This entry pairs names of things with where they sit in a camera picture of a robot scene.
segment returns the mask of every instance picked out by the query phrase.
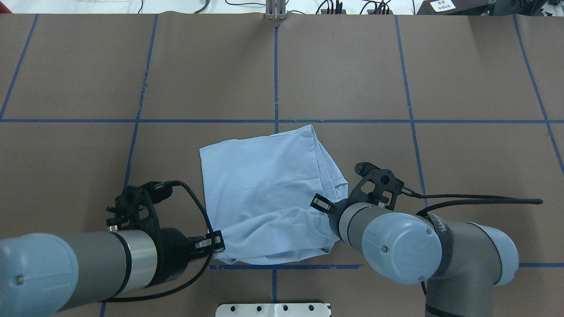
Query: mounting hole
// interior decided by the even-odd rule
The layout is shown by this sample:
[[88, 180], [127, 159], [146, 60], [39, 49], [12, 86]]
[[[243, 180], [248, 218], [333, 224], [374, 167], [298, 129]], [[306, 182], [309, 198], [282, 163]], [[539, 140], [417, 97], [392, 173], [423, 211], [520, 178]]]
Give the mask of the mounting hole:
[[389, 182], [390, 182], [390, 178], [387, 175], [380, 177], [380, 183], [385, 185], [388, 184]]

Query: light blue end cap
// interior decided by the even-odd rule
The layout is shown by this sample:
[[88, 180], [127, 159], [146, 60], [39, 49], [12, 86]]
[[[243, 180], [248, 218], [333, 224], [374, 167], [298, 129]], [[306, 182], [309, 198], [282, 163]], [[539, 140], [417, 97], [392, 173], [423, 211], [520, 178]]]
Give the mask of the light blue end cap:
[[501, 286], [513, 280], [515, 272], [519, 268], [519, 253], [513, 240], [506, 235], [502, 230], [483, 226], [474, 222], [468, 222], [482, 229], [483, 232], [490, 237], [493, 244], [497, 249], [499, 258], [501, 260], [501, 277], [495, 286]]
[[49, 234], [0, 240], [0, 317], [51, 316], [71, 298], [78, 261]]
[[443, 250], [435, 231], [421, 219], [388, 213], [368, 224], [362, 252], [376, 272], [405, 285], [430, 278], [439, 267]]

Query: black strap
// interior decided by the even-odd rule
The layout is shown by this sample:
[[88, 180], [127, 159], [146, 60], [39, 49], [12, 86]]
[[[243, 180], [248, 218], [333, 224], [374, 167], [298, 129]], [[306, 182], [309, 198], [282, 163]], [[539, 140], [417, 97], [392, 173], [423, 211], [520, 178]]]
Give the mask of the black strap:
[[425, 305], [425, 310], [430, 312], [431, 314], [435, 315], [435, 316], [439, 316], [439, 317], [464, 317], [461, 315], [456, 315], [456, 314], [451, 314], [450, 312], [446, 312], [440, 309], [436, 309], [434, 307], [431, 307], [429, 305]]
[[453, 248], [452, 231], [447, 225], [447, 222], [441, 217], [431, 213], [428, 213], [427, 217], [429, 217], [429, 220], [431, 220], [431, 223], [435, 227], [435, 232], [439, 236], [439, 241], [443, 248], [443, 257], [440, 259], [439, 268], [434, 274], [435, 276], [440, 276], [447, 271], [448, 266], [451, 264]]
[[121, 245], [124, 248], [124, 252], [125, 252], [125, 276], [124, 276], [124, 281], [121, 283], [120, 289], [112, 296], [116, 296], [119, 293], [121, 293], [121, 291], [127, 286], [127, 282], [129, 282], [129, 278], [131, 277], [131, 250], [129, 249], [129, 246], [127, 245], [127, 242], [125, 241], [124, 237], [120, 236], [119, 234], [115, 233], [115, 232], [110, 232], [111, 234], [114, 234], [118, 240], [121, 242]]

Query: white metal plate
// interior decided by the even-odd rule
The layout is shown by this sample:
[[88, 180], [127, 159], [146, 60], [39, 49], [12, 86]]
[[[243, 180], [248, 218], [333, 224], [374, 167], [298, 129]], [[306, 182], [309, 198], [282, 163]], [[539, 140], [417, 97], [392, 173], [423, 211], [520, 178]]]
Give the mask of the white metal plate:
[[331, 317], [331, 304], [223, 304], [217, 307], [215, 317]]

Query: metal bracket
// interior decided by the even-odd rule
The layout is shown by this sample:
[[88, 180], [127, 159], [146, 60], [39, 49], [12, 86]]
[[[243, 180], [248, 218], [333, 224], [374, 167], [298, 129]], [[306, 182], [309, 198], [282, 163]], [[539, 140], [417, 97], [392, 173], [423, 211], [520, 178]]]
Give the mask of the metal bracket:
[[256, 303], [223, 304], [217, 307], [215, 317], [331, 317], [328, 303]]
[[266, 0], [266, 19], [267, 20], [285, 20], [286, 0]]

